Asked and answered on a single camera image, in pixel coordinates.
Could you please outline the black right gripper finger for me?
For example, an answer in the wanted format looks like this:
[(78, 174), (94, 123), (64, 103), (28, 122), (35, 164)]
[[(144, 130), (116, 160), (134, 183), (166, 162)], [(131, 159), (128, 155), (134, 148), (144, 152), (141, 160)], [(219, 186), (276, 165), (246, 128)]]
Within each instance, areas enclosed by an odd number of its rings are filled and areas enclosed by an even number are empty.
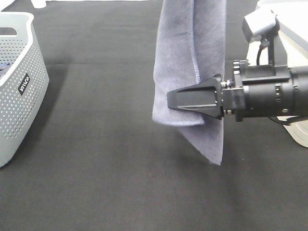
[(223, 118), (221, 75), (217, 74), (199, 84), (168, 92), (167, 106), (221, 120)]

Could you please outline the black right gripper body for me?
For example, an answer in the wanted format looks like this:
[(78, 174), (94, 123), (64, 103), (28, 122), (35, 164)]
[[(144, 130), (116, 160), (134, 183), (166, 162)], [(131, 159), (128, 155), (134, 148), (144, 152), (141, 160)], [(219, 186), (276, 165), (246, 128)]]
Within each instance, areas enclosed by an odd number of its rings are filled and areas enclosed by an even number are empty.
[(290, 70), (288, 66), (250, 65), (233, 62), (233, 79), (222, 90), (223, 109), (236, 121), (247, 117), (276, 117), (290, 112)]

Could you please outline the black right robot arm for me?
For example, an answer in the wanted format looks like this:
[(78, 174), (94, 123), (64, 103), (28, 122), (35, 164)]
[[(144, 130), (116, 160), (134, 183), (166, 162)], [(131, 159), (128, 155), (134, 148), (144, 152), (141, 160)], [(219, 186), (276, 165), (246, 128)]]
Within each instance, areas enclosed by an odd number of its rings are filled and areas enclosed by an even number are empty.
[(231, 79), (217, 74), (199, 84), (167, 93), (171, 109), (198, 112), (215, 119), (235, 115), (248, 117), (287, 116), (288, 125), (308, 118), (308, 68), (286, 65), (250, 66), (233, 62)]

